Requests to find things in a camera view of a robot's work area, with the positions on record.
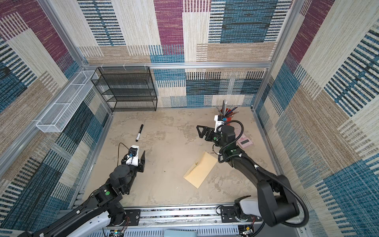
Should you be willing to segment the tan manila envelope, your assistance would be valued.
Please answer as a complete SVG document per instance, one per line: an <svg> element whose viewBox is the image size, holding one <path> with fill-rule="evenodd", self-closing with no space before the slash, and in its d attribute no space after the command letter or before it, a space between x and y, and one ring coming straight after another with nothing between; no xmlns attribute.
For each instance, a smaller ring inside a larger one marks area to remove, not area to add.
<svg viewBox="0 0 379 237"><path fill-rule="evenodd" d="M203 156L194 162L184 174L183 178L198 189L211 172L216 162L217 159L215 157L204 152Z"/></svg>

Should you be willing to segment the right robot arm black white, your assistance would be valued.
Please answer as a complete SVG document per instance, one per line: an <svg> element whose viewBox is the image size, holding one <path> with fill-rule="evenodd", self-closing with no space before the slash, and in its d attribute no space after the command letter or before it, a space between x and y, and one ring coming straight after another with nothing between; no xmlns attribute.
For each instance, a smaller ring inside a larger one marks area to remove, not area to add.
<svg viewBox="0 0 379 237"><path fill-rule="evenodd" d="M229 164L253 183L260 216L270 227L283 224L300 228L309 222L309 210L287 177L267 171L238 146L237 141L244 133L242 122L231 120L216 128L198 125L196 130L200 138L220 148L218 163Z"/></svg>

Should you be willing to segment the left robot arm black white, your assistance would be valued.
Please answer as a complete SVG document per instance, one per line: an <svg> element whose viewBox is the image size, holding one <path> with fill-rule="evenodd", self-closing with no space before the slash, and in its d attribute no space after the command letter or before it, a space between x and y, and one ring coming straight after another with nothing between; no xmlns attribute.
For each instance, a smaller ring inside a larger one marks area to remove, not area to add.
<svg viewBox="0 0 379 237"><path fill-rule="evenodd" d="M92 227L95 231L108 225L123 225L127 214L120 200L122 196L130 194L137 173L144 172L144 169L145 153L142 153L141 158L125 156L105 184L96 189L80 206L41 230L33 233L25 231L19 236L85 236L89 234L91 224L97 224L97 227Z"/></svg>

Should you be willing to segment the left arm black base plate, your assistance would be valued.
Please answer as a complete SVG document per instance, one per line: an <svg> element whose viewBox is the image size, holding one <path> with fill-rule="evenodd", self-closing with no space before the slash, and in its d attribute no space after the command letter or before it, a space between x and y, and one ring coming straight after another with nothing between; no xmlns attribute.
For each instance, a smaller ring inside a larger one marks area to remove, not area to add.
<svg viewBox="0 0 379 237"><path fill-rule="evenodd" d="M122 218L121 227L138 226L141 216L141 209L126 209Z"/></svg>

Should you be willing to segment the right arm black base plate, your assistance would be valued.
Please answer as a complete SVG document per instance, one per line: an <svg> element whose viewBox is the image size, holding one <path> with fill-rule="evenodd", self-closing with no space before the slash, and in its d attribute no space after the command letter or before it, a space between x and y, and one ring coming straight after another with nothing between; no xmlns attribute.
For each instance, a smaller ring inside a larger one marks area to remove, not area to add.
<svg viewBox="0 0 379 237"><path fill-rule="evenodd" d="M251 216L238 215L233 206L221 205L217 208L217 213L221 216L222 223L234 223L234 222L252 222Z"/></svg>

